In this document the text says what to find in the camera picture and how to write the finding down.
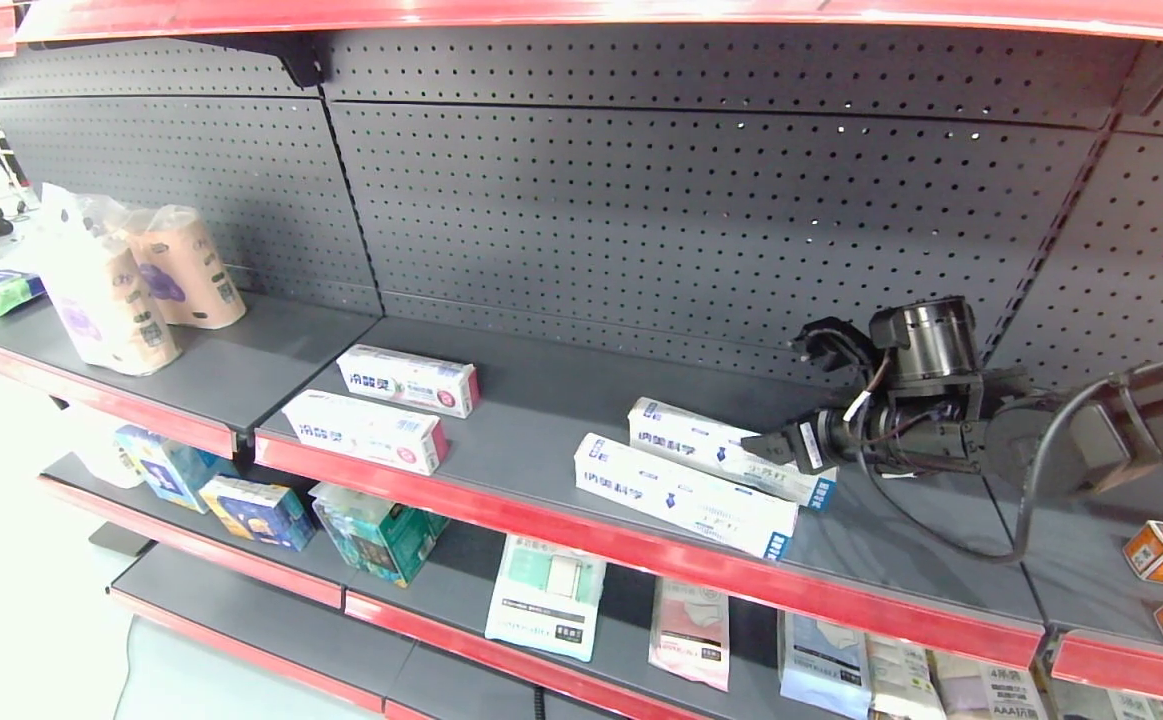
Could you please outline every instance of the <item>pegboard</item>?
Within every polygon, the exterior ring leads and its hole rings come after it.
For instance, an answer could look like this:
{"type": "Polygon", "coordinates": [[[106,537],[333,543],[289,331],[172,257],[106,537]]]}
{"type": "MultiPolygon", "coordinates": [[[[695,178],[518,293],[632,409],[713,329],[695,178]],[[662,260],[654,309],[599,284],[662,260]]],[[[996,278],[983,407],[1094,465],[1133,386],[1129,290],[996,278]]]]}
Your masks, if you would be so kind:
{"type": "MultiPolygon", "coordinates": [[[[812,319],[864,323],[950,293],[968,295],[987,338],[1094,137],[957,120],[352,102],[335,104],[333,122],[383,291],[759,355],[812,319]]],[[[783,365],[782,377],[823,380],[783,365]]]]}
{"type": "Polygon", "coordinates": [[[335,33],[333,100],[963,117],[1099,127],[1135,41],[863,26],[335,33]]]}

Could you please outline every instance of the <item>red shelf edge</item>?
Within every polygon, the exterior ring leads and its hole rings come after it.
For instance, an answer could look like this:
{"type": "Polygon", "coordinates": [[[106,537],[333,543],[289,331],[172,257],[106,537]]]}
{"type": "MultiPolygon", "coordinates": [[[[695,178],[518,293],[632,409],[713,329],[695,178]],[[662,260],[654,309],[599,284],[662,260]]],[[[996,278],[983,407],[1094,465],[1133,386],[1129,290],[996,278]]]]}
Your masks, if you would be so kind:
{"type": "Polygon", "coordinates": [[[264,430],[258,430],[256,439],[256,461],[262,465],[388,497],[498,532],[580,548],[649,573],[668,575],[779,609],[906,639],[934,650],[1028,669],[1043,637],[1041,625],[975,609],[921,605],[905,593],[814,570],[737,559],[728,553],[647,536],[444,479],[299,445],[288,439],[267,436],[264,430]]]}
{"type": "Polygon", "coordinates": [[[1069,632],[1061,639],[1053,678],[1163,700],[1163,647],[1087,630],[1069,632]]]}
{"type": "Polygon", "coordinates": [[[271,655],[271,653],[251,647],[248,643],[229,637],[229,635],[216,633],[216,630],[207,628],[207,626],[194,623],[192,620],[143,601],[136,596],[120,591],[120,589],[110,587],[110,597],[115,601],[119,601],[119,605],[123,605],[129,611],[136,612],[137,615],[151,620],[154,623],[165,626],[170,630],[178,632],[185,635],[185,637],[193,639],[193,641],[226,653],[226,655],[233,655],[234,657],[238,657],[238,660],[252,662],[254,665],[262,666],[262,669],[269,670],[271,673],[297,680],[298,683],[308,685],[308,687],[337,697],[340,700],[350,703],[363,710],[372,712],[384,711],[385,701],[383,698],[363,691],[363,689],[335,680],[329,678],[328,675],[315,673],[315,671],[307,666],[298,665],[295,662],[284,660],[278,655],[271,655]]]}
{"type": "MultiPolygon", "coordinates": [[[[70,487],[67,484],[49,477],[49,475],[41,475],[38,479],[51,496],[60,498],[60,500],[70,502],[70,505],[93,512],[93,514],[109,520],[121,528],[141,534],[143,537],[174,547],[177,550],[212,562],[214,565],[234,570],[235,573],[248,575],[248,577],[274,585],[274,587],[285,589],[285,591],[307,597],[312,601],[335,607],[335,609],[340,609],[340,605],[342,605],[342,589],[338,584],[313,578],[311,575],[299,573],[299,571],[292,568],[279,565],[278,562],[249,555],[249,553],[243,553],[237,550],[237,548],[187,533],[184,529],[174,527],[174,525],[164,523],[162,520],[143,515],[136,509],[130,509],[130,507],[92,496],[81,489],[70,487]]],[[[193,509],[185,509],[185,512],[193,512],[193,509]]]]}

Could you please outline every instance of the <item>gray pegboard backpanel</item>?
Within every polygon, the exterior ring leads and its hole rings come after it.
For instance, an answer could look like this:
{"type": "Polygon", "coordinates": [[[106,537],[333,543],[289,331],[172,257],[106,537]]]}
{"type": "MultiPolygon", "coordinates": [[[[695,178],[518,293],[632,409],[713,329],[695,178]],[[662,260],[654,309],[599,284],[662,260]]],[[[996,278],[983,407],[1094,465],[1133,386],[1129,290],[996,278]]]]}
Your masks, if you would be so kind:
{"type": "Polygon", "coordinates": [[[950,293],[987,338],[1094,137],[354,102],[333,122],[383,291],[768,354],[815,318],[950,293]]]}
{"type": "Polygon", "coordinates": [[[404,28],[330,36],[334,100],[800,111],[1098,127],[1139,43],[864,26],[404,28]]]}
{"type": "Polygon", "coordinates": [[[1163,137],[1115,133],[994,351],[1043,387],[1163,359],[1163,137]]]}
{"type": "Polygon", "coordinates": [[[291,95],[316,97],[293,85],[277,58],[184,40],[129,40],[31,50],[0,59],[0,100],[12,97],[291,95]]]}

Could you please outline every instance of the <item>perforated metal panel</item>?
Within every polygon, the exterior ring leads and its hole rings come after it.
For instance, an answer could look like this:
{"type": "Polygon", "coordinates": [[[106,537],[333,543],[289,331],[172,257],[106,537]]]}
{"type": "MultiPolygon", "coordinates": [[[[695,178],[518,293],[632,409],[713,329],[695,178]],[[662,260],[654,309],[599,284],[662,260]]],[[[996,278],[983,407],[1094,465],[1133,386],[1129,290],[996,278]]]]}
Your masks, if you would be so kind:
{"type": "Polygon", "coordinates": [[[1137,42],[850,26],[337,33],[337,100],[919,115],[1098,127],[1137,42]]]}

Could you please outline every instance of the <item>gray shelf surface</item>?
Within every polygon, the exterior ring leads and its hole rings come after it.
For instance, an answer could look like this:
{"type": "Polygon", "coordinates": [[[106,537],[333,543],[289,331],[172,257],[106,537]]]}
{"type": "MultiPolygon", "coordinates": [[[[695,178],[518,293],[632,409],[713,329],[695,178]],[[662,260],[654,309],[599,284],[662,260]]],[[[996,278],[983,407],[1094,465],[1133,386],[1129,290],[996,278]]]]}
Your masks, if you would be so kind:
{"type": "MultiPolygon", "coordinates": [[[[358,342],[479,368],[481,404],[469,419],[443,418],[450,450],[436,477],[742,562],[758,561],[578,491],[576,448],[591,432],[628,441],[626,414],[641,395],[751,429],[778,427],[825,399],[825,391],[790,382],[416,320],[385,318],[358,342]]],[[[335,364],[307,387],[351,394],[335,364]]],[[[280,411],[257,432],[297,442],[280,411]]],[[[1006,550],[1007,533],[979,479],[892,482],[893,496],[928,523],[983,550],[1006,550]]],[[[929,605],[1041,621],[1020,565],[984,564],[930,541],[855,469],[841,470],[837,485],[827,511],[801,512],[787,565],[897,589],[929,605]]]]}
{"type": "Polygon", "coordinates": [[[162,544],[110,586],[379,697],[412,651],[408,639],[162,544]]]}
{"type": "MultiPolygon", "coordinates": [[[[66,484],[66,486],[80,489],[83,492],[90,493],[90,496],[101,497],[110,502],[129,507],[129,509],[136,509],[142,515],[149,515],[152,519],[174,525],[174,527],[184,529],[188,534],[194,534],[194,536],[211,539],[211,541],[237,548],[237,550],[249,553],[249,555],[278,562],[279,565],[292,568],[301,571],[301,573],[311,575],[311,577],[344,585],[356,573],[356,570],[345,565],[345,562],[342,561],[342,557],[337,553],[337,547],[333,546],[328,533],[324,533],[322,529],[315,533],[315,537],[311,539],[311,543],[306,546],[305,550],[293,553],[287,550],[287,548],[233,536],[226,532],[221,521],[215,515],[212,515],[211,512],[200,515],[193,509],[185,509],[185,507],[160,500],[145,484],[141,484],[141,486],[134,489],[115,487],[113,484],[88,473],[87,468],[84,468],[83,462],[73,454],[52,462],[52,465],[43,470],[43,475],[49,475],[49,477],[66,484]]],[[[313,484],[306,478],[297,477],[297,475],[280,473],[280,471],[269,468],[254,468],[247,473],[247,478],[298,489],[304,501],[307,500],[307,489],[313,484]]]]}
{"type": "Polygon", "coordinates": [[[376,322],[372,316],[270,295],[243,297],[248,313],[230,327],[171,328],[181,356],[147,377],[83,363],[47,299],[0,318],[0,348],[247,432],[376,322]]]}
{"type": "MultiPolygon", "coordinates": [[[[488,622],[504,540],[498,532],[454,521],[407,589],[362,571],[345,589],[481,637],[488,622]]],[[[733,655],[727,693],[649,665],[655,582],[654,575],[608,564],[599,603],[594,656],[590,662],[529,648],[520,650],[700,715],[728,720],[761,720],[764,717],[832,720],[837,717],[782,697],[777,673],[777,611],[757,603],[732,598],[733,655]]]]}

